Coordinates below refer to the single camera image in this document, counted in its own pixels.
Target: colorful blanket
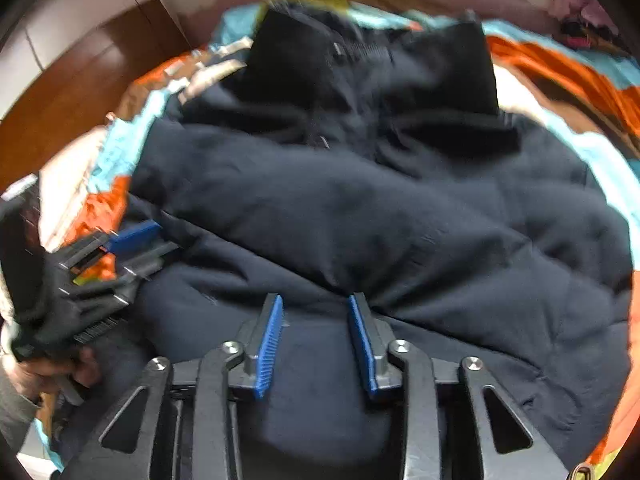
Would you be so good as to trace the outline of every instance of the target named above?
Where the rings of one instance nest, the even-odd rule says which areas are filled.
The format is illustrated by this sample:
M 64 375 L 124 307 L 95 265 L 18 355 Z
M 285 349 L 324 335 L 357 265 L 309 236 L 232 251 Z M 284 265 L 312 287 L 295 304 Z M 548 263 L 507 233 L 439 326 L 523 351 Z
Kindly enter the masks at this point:
M 260 9 L 261 6 L 256 4 L 230 10 L 223 19 L 223 28 L 215 32 L 211 48 L 218 48 L 222 41 L 233 42 L 243 36 L 252 37 L 260 18 Z M 445 27 L 453 22 L 445 16 L 427 16 L 420 12 L 398 16 L 362 4 L 351 4 L 343 12 L 360 25 L 372 28 L 416 30 Z M 613 122 L 617 131 L 629 137 L 630 146 L 640 146 L 640 68 L 634 60 L 617 59 L 596 52 L 574 52 L 549 38 L 499 20 L 484 22 L 483 27 L 491 53 L 501 65 L 519 70 L 533 85 L 540 80 L 548 80 L 561 86 L 580 100 L 586 107 L 583 109 L 588 108 L 586 112 L 578 113 L 586 113 L 590 118 L 603 116 L 602 121 Z M 499 72 L 497 68 L 498 96 L 503 96 L 501 107 L 528 113 L 574 150 L 590 166 L 609 205 L 619 211 L 629 224 L 636 268 L 629 316 L 632 368 L 609 432 L 589 458 L 600 477 L 640 418 L 640 183 L 625 157 L 602 134 L 601 129 L 594 127 L 593 131 L 576 133 L 569 126 L 569 119 L 565 120 L 565 117 L 552 111 L 551 101 L 536 99 L 527 89 L 524 92 L 529 92 L 525 95 L 530 98 L 523 98 L 517 104 L 506 104 L 510 94 L 523 92 L 523 89 L 517 87 L 513 79 Z M 148 128 L 153 119 L 162 113 L 167 99 L 177 91 L 178 86 L 171 84 L 166 89 L 152 91 L 138 116 L 132 121 L 116 120 L 109 127 L 108 137 L 89 179 L 91 193 L 69 229 L 67 241 L 95 228 L 107 231 L 117 229 L 126 208 L 130 175 L 140 156 Z M 113 261 L 106 257 L 86 278 L 104 279 L 112 275 Z

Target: pink object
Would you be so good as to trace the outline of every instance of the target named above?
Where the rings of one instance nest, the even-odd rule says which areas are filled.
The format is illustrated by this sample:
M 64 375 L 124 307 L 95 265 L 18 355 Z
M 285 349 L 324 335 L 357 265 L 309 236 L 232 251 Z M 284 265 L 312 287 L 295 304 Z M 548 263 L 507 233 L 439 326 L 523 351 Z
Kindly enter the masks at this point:
M 563 41 L 566 46 L 570 46 L 576 50 L 580 48 L 589 48 L 591 46 L 591 42 L 587 38 L 571 38 L 570 36 L 567 36 Z
M 551 0 L 548 13 L 558 20 L 581 16 L 595 27 L 604 25 L 614 34 L 618 33 L 618 28 L 597 0 Z

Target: light blue fabric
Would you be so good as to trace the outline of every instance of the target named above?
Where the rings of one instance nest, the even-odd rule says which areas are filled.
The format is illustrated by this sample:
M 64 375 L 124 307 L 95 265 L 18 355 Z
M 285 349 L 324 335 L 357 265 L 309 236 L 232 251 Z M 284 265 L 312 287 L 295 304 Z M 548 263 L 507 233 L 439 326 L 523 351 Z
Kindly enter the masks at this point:
M 44 432 L 42 423 L 37 418 L 34 419 L 34 423 L 36 425 L 36 430 L 38 431 L 38 436 L 40 437 L 40 441 L 42 442 L 42 445 L 44 446 L 44 449 L 47 452 L 47 455 L 49 455 L 49 460 L 53 462 L 53 465 L 56 466 L 58 471 L 64 471 L 65 467 L 62 465 L 62 459 L 60 458 L 60 455 L 55 451 L 52 451 L 49 446 L 49 437 Z
M 398 28 L 404 29 L 411 26 L 414 21 L 411 18 L 399 16 L 386 12 L 386 10 L 376 9 L 368 5 L 352 2 L 347 10 L 349 16 L 354 22 L 363 28 Z
M 607 203 L 629 224 L 634 269 L 640 270 L 640 182 L 622 154 L 605 136 L 576 134 L 562 117 L 542 108 L 545 127 L 571 148 L 591 169 Z
M 635 176 L 640 178 L 640 160 L 628 160 L 627 163 L 631 168 L 631 171 L 634 172 Z
M 420 23 L 425 30 L 450 27 L 458 22 L 458 20 L 449 16 L 430 16 L 419 10 L 408 10 L 403 16 Z
M 151 123 L 164 113 L 171 94 L 172 90 L 169 88 L 153 90 L 149 93 L 142 111 L 133 121 L 129 123 L 116 119 L 110 124 L 106 140 L 89 176 L 89 193 L 108 191 L 115 177 L 133 174 Z
M 255 22 L 260 13 L 260 4 L 248 4 L 226 10 L 220 18 L 220 24 L 213 31 L 209 48 L 215 50 L 245 36 L 252 38 Z

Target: human hand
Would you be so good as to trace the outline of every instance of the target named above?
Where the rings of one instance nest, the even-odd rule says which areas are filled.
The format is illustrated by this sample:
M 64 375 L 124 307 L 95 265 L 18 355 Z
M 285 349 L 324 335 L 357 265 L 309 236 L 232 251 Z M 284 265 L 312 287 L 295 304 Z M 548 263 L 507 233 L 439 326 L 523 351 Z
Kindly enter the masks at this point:
M 93 386 L 100 380 L 100 368 L 89 347 L 80 350 L 78 362 L 39 358 L 19 363 L 12 354 L 5 354 L 2 367 L 15 390 L 33 402 L 37 402 L 41 393 L 52 394 L 60 389 L 56 375 L 71 375 L 82 386 Z

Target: metal screw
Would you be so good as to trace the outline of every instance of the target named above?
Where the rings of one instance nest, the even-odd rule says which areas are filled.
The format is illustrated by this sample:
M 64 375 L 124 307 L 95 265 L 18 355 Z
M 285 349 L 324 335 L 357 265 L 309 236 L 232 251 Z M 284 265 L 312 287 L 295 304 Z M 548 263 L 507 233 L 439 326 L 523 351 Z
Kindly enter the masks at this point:
M 396 339 L 395 341 L 391 342 L 391 349 L 393 352 L 406 354 L 411 349 L 411 343 L 405 341 L 404 339 Z
M 225 354 L 237 354 L 240 351 L 240 344 L 236 341 L 225 341 L 222 343 L 222 351 Z
M 158 359 L 157 357 L 151 359 L 151 362 L 156 366 L 156 371 L 161 371 L 164 370 L 166 368 L 166 365 L 163 364 L 160 359 Z
M 477 372 L 478 370 L 482 369 L 482 359 L 480 359 L 479 357 L 467 357 L 465 361 L 466 367 L 469 368 L 469 370 Z

